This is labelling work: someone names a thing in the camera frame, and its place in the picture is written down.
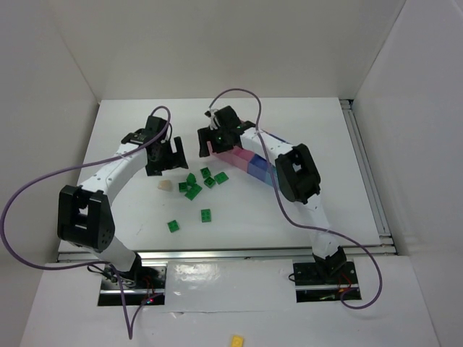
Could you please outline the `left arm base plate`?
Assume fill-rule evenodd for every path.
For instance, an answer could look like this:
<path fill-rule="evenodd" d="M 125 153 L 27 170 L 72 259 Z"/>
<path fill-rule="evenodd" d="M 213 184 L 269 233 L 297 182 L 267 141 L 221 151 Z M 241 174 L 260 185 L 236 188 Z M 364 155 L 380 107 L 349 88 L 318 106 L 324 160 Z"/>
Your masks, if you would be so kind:
<path fill-rule="evenodd" d="M 165 304 L 167 266 L 155 265 L 150 268 L 152 269 L 150 275 L 145 276 L 137 284 L 122 279 L 127 306 L 138 306 L 142 302 L 148 306 L 163 306 Z M 104 275 L 101 277 L 98 306 L 120 307 L 122 299 L 115 274 L 109 267 L 105 267 Z"/>

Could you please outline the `green long lego brick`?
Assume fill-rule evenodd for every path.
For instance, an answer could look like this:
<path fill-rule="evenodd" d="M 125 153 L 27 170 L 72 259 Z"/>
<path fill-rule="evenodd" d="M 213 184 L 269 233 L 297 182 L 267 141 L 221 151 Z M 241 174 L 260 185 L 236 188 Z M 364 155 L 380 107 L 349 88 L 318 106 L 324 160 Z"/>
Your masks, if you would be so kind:
<path fill-rule="evenodd" d="M 202 190 L 203 190 L 203 188 L 200 185 L 193 184 L 189 188 L 189 190 L 186 192 L 185 197 L 188 200 L 193 201 L 201 193 Z"/>

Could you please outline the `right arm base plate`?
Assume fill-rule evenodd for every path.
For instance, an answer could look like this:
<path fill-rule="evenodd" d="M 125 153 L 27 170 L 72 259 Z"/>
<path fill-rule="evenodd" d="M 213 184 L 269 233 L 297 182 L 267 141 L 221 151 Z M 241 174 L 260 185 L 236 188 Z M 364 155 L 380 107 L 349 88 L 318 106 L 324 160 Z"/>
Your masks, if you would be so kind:
<path fill-rule="evenodd" d="M 314 262 L 296 262 L 288 279 L 295 285 L 297 303 L 339 301 L 342 294 L 345 301 L 362 298 L 352 261 L 329 278 L 323 278 L 318 273 Z"/>

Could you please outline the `pink and blue sorting tray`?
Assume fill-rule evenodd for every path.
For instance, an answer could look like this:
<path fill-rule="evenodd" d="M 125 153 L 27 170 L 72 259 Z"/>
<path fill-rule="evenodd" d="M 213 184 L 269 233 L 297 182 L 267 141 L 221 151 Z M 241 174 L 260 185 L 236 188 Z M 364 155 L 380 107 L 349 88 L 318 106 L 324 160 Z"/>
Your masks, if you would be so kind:
<path fill-rule="evenodd" d="M 267 150 L 270 162 L 266 160 L 266 155 L 263 150 L 260 138 L 255 133 L 250 136 L 241 136 L 242 147 L 234 147 L 232 150 L 223 153 L 214 153 L 211 144 L 208 143 L 210 155 L 218 157 L 238 169 L 246 172 L 250 176 L 272 185 L 271 174 L 277 178 L 276 159 L 279 155 L 289 153 L 293 149 L 293 145 L 273 137 L 270 134 L 262 133 L 261 137 Z"/>

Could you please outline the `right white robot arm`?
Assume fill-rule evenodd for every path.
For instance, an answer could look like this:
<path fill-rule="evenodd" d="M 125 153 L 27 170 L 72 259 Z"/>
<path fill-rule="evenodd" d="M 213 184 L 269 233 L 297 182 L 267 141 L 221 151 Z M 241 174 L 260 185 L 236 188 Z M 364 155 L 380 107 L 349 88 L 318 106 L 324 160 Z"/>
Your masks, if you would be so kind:
<path fill-rule="evenodd" d="M 199 156 L 232 154 L 240 149 L 261 159 L 261 167 L 276 181 L 273 183 L 286 201 L 291 202 L 315 228 L 310 234 L 315 266 L 322 278 L 335 276 L 347 261 L 339 241 L 329 231 L 331 226 L 320 198 L 321 177 L 307 145 L 293 145 L 242 121 L 231 106 L 205 112 L 209 125 L 197 131 Z"/>

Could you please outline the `green sloped lego brick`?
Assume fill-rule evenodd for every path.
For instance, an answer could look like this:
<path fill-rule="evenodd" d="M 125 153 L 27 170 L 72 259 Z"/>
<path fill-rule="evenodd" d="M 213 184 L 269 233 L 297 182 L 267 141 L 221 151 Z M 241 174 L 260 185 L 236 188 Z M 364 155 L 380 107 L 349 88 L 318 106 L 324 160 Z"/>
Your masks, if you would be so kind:
<path fill-rule="evenodd" d="M 186 178 L 186 182 L 188 186 L 194 186 L 197 182 L 197 179 L 193 173 L 189 173 Z"/>

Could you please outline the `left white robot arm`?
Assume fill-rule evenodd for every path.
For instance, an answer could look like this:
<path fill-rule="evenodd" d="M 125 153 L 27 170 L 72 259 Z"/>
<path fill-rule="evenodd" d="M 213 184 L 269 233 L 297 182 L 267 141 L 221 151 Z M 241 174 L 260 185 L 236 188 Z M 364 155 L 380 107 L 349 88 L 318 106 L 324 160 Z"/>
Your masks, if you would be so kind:
<path fill-rule="evenodd" d="M 160 176 L 188 167 L 181 138 L 170 138 L 168 131 L 168 121 L 151 114 L 143 128 L 122 139 L 111 162 L 79 186 L 66 185 L 59 193 L 58 237 L 113 265 L 131 287 L 157 282 L 161 276 L 118 240 L 111 205 L 139 171 Z"/>

